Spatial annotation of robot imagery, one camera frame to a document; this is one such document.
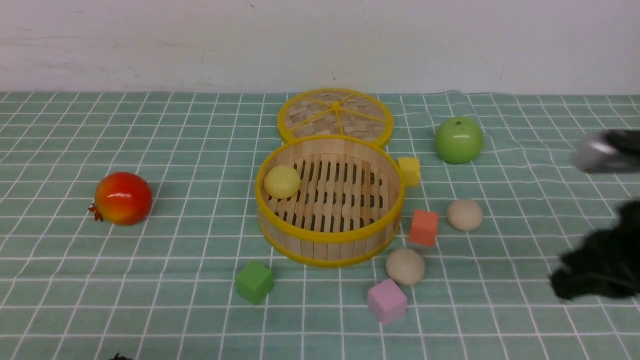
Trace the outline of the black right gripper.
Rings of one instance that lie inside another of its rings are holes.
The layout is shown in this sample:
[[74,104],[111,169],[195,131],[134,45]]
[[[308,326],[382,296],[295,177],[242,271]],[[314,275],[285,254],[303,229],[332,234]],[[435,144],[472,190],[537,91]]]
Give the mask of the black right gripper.
[[640,292],[640,203],[629,200],[618,208],[613,227],[590,232],[576,249],[565,251],[549,276],[557,298],[583,296],[626,299]]

